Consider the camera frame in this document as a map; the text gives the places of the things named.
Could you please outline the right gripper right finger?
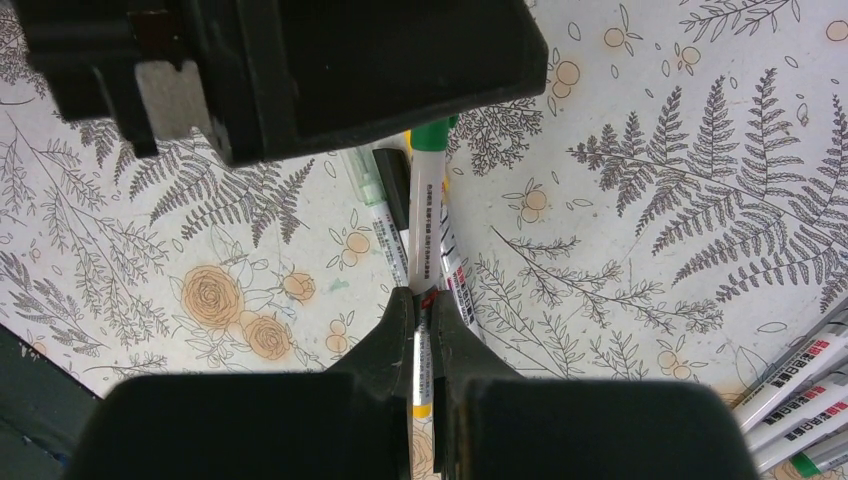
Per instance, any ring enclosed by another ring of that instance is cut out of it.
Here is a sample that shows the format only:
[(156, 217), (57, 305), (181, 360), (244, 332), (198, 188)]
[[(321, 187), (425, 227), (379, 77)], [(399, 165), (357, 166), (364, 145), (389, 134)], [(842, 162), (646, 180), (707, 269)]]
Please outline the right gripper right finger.
[(430, 297), (434, 471), (444, 479), (753, 479), (728, 407), (664, 380), (528, 378)]

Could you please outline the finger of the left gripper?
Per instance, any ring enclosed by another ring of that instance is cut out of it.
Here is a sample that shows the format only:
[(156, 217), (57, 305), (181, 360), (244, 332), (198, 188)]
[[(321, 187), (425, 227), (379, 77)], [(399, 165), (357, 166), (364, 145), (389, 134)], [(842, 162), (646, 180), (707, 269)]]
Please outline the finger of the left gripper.
[(189, 1), (212, 145), (232, 167), (368, 143), (539, 94), (522, 1)]

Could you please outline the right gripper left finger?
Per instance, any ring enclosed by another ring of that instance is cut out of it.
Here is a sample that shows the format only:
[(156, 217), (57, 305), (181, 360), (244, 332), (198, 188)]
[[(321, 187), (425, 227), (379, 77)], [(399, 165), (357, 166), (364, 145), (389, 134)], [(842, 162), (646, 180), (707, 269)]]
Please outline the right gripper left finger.
[(68, 479), (408, 479), (414, 302), (322, 372), (167, 374), (120, 383)]

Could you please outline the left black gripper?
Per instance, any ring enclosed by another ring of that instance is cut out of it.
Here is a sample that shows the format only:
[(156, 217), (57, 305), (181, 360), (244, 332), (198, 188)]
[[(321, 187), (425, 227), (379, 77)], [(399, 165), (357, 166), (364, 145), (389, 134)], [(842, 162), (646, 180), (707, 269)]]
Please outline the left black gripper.
[(110, 118), (133, 153), (199, 130), (232, 156), (229, 1), (14, 1), (30, 66), (69, 121)]

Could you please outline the clear cap marker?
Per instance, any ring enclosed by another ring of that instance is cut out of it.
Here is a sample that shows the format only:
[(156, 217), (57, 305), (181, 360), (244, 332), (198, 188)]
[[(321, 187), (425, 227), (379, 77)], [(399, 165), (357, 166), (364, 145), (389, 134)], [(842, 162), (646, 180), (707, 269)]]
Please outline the clear cap marker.
[(374, 156), (367, 148), (354, 147), (345, 150), (344, 163), (355, 196), (372, 215), (372, 226), (395, 285), (406, 287), (407, 255)]

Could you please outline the yellow cap marker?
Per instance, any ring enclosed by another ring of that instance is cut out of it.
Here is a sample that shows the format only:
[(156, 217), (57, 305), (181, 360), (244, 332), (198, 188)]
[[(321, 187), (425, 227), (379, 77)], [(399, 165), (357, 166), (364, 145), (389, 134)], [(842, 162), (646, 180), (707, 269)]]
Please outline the yellow cap marker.
[(416, 314), (413, 354), (412, 414), (415, 418), (425, 418), (431, 412), (433, 402), (432, 355), (430, 349), (428, 323), (431, 317), (433, 301), (438, 293), (438, 285), (422, 295), (414, 295), (413, 304)]

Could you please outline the black cap marker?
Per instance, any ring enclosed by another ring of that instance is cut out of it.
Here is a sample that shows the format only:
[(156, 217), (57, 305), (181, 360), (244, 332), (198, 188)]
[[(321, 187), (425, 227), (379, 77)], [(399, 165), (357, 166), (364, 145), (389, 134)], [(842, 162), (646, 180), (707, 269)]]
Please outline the black cap marker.
[(394, 226), (405, 259), (409, 258), (410, 166), (403, 150), (377, 148), (372, 151)]

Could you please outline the green cap marker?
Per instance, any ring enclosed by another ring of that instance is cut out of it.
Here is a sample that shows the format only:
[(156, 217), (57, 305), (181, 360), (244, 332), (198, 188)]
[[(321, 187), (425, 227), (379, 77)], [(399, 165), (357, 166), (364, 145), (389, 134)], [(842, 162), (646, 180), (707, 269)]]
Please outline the green cap marker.
[(446, 153), (457, 116), (413, 128), (410, 134), (409, 287), (422, 295), (438, 285), (441, 273), (441, 204)]
[(790, 464), (802, 478), (826, 473), (846, 462), (847, 432), (816, 443), (790, 458)]

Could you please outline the red cap marker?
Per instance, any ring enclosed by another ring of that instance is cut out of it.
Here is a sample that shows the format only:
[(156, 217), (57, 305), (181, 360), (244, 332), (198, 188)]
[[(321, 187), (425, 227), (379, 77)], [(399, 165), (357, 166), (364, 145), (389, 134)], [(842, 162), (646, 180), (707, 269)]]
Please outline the red cap marker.
[(804, 342), (733, 410), (740, 430), (750, 431), (793, 390), (838, 357), (846, 345), (847, 329), (840, 325), (829, 325)]

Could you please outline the purple cap marker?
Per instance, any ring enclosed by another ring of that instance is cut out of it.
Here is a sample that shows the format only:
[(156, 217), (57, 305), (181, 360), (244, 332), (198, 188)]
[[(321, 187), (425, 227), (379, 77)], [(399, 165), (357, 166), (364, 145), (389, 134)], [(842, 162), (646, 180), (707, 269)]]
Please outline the purple cap marker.
[(751, 452), (756, 452), (802, 424), (820, 425), (847, 408), (847, 380), (834, 375), (812, 385), (790, 398), (760, 421), (745, 438)]
[(756, 470), (759, 473), (768, 471), (846, 423), (847, 403), (838, 402), (758, 450), (753, 455)]

